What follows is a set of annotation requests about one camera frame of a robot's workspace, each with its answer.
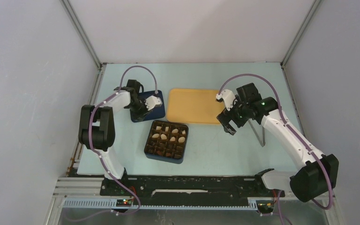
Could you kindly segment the dark blue box lid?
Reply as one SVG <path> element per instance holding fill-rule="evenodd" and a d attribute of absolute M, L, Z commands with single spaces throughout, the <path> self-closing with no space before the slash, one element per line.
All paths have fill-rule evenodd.
<path fill-rule="evenodd" d="M 134 123 L 143 122 L 148 120 L 157 120 L 165 117 L 165 103 L 164 97 L 161 90 L 158 90 L 157 96 L 161 99 L 162 105 L 160 107 L 154 108 L 143 120 L 137 120 L 136 114 L 130 111 L 131 121 Z"/>

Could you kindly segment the blue chocolate box with insert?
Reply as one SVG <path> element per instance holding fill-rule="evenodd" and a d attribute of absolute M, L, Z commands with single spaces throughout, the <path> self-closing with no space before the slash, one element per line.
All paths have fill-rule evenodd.
<path fill-rule="evenodd" d="M 156 130 L 156 126 L 161 126 L 161 130 Z M 170 127 L 169 131 L 165 131 L 165 127 Z M 178 133 L 173 134 L 172 130 L 178 129 Z M 159 138 L 152 138 L 153 134 L 160 134 Z M 166 140 L 161 139 L 161 135 L 167 136 Z M 155 120 L 152 122 L 148 138 L 144 147 L 144 154 L 149 159 L 158 161 L 164 161 L 168 163 L 181 164 L 184 160 L 185 149 L 189 134 L 189 128 L 185 124 L 172 123 L 168 121 Z M 184 143 L 179 143 L 180 137 L 185 137 Z M 176 141 L 171 142 L 170 138 L 176 137 Z"/>

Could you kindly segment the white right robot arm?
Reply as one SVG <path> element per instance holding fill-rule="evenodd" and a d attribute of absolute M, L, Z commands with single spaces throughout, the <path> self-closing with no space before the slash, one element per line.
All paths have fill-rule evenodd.
<path fill-rule="evenodd" d="M 225 107 L 217 116 L 226 133 L 235 135 L 236 129 L 254 120 L 265 131 L 271 133 L 285 149 L 297 168 L 297 172 L 282 172 L 267 169 L 257 174 L 254 190 L 266 196 L 273 189 L 290 191 L 302 202 L 308 202 L 324 193 L 333 195 L 337 183 L 339 161 L 333 155 L 326 155 L 302 136 L 289 121 L 279 101 L 273 97 L 262 98 L 253 83 L 231 90 L 221 89 L 216 101 Z"/>

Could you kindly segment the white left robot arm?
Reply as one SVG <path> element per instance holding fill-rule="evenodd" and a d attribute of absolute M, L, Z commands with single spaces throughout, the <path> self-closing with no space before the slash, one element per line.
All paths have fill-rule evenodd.
<path fill-rule="evenodd" d="M 115 140 L 114 114 L 129 109 L 136 121 L 143 121 L 152 112 L 153 106 L 140 96 L 144 90 L 137 80 L 128 80 L 126 86 L 116 90 L 113 98 L 98 105 L 81 107 L 79 142 L 97 154 L 105 170 L 105 177 L 113 180 L 111 189 L 118 195 L 129 191 L 129 182 L 123 179 L 125 167 L 119 162 L 114 150 L 109 150 Z"/>

